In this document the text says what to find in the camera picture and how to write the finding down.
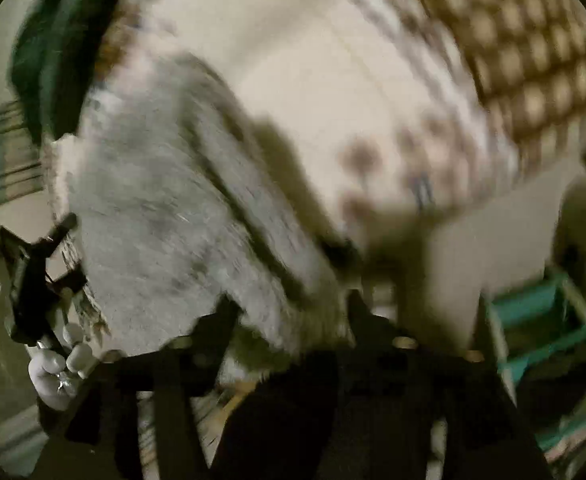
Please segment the white gloved left hand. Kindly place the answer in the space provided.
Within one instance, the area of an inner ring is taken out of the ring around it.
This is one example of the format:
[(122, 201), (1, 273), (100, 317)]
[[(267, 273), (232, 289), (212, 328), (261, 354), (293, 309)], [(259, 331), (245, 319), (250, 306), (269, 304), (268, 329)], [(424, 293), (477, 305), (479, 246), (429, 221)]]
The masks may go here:
[(84, 330), (76, 323), (62, 328), (63, 349), (67, 356), (52, 348), (39, 348), (28, 363), (28, 376), (38, 399), (54, 411), (63, 412), (71, 404), (84, 380), (98, 360), (85, 341)]

